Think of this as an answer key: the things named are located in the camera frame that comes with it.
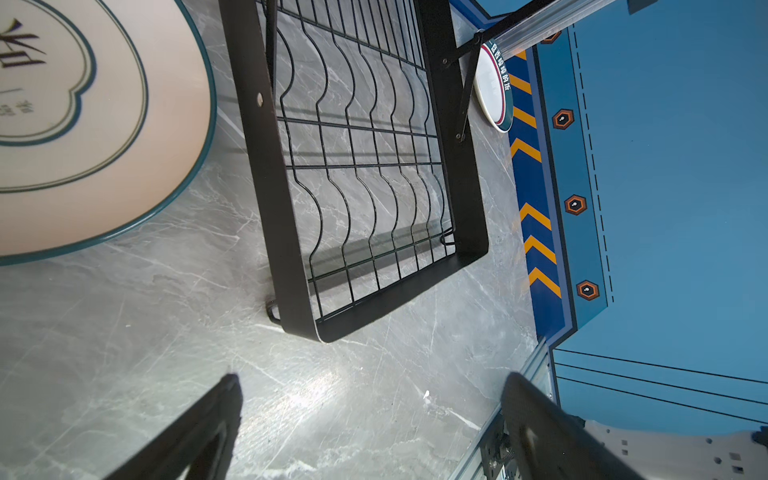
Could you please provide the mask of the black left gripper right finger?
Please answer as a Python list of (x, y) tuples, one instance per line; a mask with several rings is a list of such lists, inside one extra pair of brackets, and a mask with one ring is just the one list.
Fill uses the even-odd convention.
[(505, 381), (501, 412), (523, 479), (640, 477), (518, 372)]

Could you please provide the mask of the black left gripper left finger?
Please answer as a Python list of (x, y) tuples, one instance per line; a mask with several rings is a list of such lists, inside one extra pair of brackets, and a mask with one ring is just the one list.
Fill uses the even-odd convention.
[(236, 374), (219, 382), (110, 479), (224, 479), (241, 423), (243, 393)]

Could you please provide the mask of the white flower outline plate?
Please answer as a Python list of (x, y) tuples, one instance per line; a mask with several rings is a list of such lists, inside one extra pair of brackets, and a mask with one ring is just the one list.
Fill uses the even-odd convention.
[(211, 62), (180, 1), (1, 5), (1, 262), (87, 248), (191, 183), (215, 130)]

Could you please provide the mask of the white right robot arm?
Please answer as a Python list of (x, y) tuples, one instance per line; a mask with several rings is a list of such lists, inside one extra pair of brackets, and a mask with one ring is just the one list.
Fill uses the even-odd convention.
[(687, 436), (625, 430), (574, 418), (645, 479), (765, 479), (767, 428)]

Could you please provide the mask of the green rimmed white plate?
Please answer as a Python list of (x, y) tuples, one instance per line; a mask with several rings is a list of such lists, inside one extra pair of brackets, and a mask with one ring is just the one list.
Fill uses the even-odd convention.
[(498, 45), (489, 40), (479, 51), (474, 90), (489, 123), (508, 133), (513, 123), (513, 93), (505, 58)]

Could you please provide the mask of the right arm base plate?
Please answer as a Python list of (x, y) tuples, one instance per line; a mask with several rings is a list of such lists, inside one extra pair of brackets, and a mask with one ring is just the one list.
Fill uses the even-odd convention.
[(504, 432), (504, 429), (489, 429), (483, 435), (479, 447), (481, 469), (485, 479), (497, 480), (508, 478), (506, 470), (508, 462), (506, 456), (508, 453), (506, 437), (507, 434)]

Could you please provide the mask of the aluminium front rail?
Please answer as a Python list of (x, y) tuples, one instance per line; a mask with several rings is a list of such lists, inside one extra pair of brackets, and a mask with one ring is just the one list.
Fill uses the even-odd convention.
[[(551, 368), (546, 341), (541, 340), (529, 355), (520, 373), (553, 400)], [(449, 479), (520, 479), (508, 442), (501, 406), (498, 405), (470, 444)]]

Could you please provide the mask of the aluminium corner post right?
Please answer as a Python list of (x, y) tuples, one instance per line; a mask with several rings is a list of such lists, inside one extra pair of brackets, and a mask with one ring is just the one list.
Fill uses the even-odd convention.
[(552, 37), (598, 12), (613, 0), (531, 1), (486, 31), (505, 58)]

